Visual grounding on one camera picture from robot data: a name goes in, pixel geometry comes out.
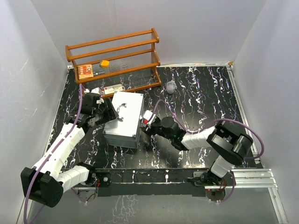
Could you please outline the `grey metal case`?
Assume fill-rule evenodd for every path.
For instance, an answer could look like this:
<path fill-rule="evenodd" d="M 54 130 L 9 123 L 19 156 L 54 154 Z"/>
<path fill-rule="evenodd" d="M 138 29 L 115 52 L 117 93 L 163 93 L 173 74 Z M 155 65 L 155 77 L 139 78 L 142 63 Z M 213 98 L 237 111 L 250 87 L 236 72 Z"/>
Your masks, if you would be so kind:
<path fill-rule="evenodd" d="M 103 134 L 106 141 L 111 146 L 138 148 L 144 112 L 143 94 L 118 91 L 112 104 L 119 117 L 105 124 Z"/>

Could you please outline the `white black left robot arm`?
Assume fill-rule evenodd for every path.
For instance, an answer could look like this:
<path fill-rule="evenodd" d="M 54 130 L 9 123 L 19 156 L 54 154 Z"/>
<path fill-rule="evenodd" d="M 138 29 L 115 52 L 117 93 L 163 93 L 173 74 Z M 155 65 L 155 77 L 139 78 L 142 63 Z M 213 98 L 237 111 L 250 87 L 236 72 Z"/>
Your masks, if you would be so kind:
<path fill-rule="evenodd" d="M 111 99 L 97 93 L 87 93 L 72 111 L 62 130 L 45 155 L 32 167 L 21 172 L 21 183 L 26 199 L 50 208 L 55 207 L 64 192 L 78 184 L 92 186 L 96 182 L 95 168 L 83 162 L 62 172 L 65 161 L 75 146 L 94 126 L 119 117 Z"/>

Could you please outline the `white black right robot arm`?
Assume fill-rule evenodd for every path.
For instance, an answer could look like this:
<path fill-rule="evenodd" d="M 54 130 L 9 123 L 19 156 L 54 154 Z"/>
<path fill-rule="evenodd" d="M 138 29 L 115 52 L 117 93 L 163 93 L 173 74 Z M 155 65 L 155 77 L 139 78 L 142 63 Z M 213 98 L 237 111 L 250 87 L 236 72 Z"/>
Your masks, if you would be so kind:
<path fill-rule="evenodd" d="M 253 139 L 243 130 L 242 123 L 219 120 L 211 127 L 198 132 L 187 132 L 172 117 L 147 121 L 141 130 L 148 136 L 159 135 L 171 142 L 179 151 L 211 147 L 218 154 L 207 172 L 189 181 L 200 184 L 219 185 L 234 167 L 242 165 L 253 144 Z"/>

